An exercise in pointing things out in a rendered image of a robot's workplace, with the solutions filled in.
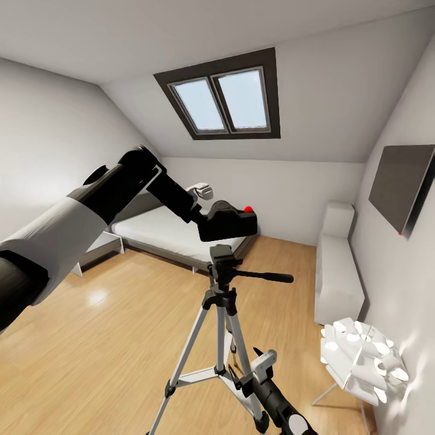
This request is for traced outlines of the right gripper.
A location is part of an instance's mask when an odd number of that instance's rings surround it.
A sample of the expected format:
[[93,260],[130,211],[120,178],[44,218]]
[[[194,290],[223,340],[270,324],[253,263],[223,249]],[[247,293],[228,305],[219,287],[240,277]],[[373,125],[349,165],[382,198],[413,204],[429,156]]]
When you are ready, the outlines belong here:
[[[258,356],[262,355],[262,352],[258,348],[254,348],[254,350]],[[246,398],[249,397],[252,393],[255,393],[259,399],[262,408],[266,407],[266,402],[271,394],[274,393],[276,390],[280,390],[272,380],[274,376],[272,366],[270,368],[267,368],[267,379],[264,380],[262,383],[260,383],[257,378],[254,377],[253,372],[251,372],[245,378],[243,377],[242,379],[239,379],[239,377],[230,365],[228,365],[228,368],[236,389],[240,390],[242,388],[242,392]]]

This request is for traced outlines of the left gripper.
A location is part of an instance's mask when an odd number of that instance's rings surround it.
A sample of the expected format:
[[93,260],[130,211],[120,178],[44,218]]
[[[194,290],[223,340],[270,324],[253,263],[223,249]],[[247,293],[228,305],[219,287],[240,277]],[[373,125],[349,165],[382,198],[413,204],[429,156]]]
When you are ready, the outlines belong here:
[[202,207],[177,182],[159,201],[187,224],[193,221],[210,233],[215,232],[213,226],[199,212]]

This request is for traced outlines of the camera tripod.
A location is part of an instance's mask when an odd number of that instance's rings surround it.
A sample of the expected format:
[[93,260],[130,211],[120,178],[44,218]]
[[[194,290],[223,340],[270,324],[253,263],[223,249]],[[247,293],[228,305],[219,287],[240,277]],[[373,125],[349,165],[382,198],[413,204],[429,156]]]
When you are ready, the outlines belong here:
[[[202,306],[190,335],[188,336],[184,350],[175,367],[172,378],[168,380],[165,388],[165,397],[152,425],[152,429],[150,432],[147,432],[146,435],[154,435],[164,410],[166,409],[166,405],[176,388],[213,378],[223,380],[223,383],[248,410],[249,414],[252,415],[254,419],[256,429],[260,432],[260,435],[266,435],[266,431],[269,427],[269,414],[262,408],[256,394],[252,393],[246,398],[242,392],[242,388],[240,390],[236,389],[231,374],[225,369],[228,354],[231,349],[234,366],[237,366],[236,351],[238,351],[244,378],[252,372],[237,316],[235,304],[237,297],[236,288],[232,287],[230,291],[229,288],[230,282],[236,276],[258,277],[276,282],[293,283],[293,275],[271,272],[258,273],[238,271],[233,267],[242,265],[243,259],[236,259],[236,257],[234,257],[231,245],[216,244],[215,246],[210,246],[210,257],[213,260],[213,264],[211,264],[210,261],[207,262],[210,276],[210,289],[205,293]],[[181,375],[193,347],[193,343],[197,338],[197,334],[212,304],[216,304],[216,366]]]

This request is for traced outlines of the digital camera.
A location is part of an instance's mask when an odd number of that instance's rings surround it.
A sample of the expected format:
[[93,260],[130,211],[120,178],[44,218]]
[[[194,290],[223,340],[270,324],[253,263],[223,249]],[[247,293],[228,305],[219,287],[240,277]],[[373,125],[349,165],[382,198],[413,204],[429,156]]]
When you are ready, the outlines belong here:
[[251,207],[238,210],[227,201],[216,201],[205,219],[215,229],[210,233],[198,226],[199,237],[202,242],[231,239],[257,234],[257,215]]

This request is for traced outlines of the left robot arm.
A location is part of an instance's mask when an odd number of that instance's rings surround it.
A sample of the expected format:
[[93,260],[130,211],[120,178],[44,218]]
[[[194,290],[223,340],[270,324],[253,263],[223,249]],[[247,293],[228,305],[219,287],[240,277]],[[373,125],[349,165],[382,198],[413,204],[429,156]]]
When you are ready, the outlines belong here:
[[215,232],[197,203],[198,197],[213,198],[209,184],[200,182],[185,191],[152,152],[134,146],[113,168],[96,168],[82,187],[0,242],[0,335],[27,306],[40,304],[59,286],[145,187],[187,224],[193,221]]

